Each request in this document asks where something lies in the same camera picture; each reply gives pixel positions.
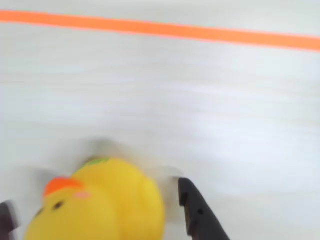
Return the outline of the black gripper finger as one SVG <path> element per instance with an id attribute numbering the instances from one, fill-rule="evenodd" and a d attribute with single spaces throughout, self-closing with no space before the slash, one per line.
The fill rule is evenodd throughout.
<path id="1" fill-rule="evenodd" d="M 179 205 L 184 208 L 186 232 L 193 240 L 229 240 L 205 198 L 188 178 L 178 179 Z"/>
<path id="2" fill-rule="evenodd" d="M 0 203 L 0 240 L 15 240 L 14 231 L 19 227 L 16 211 L 10 201 Z"/>

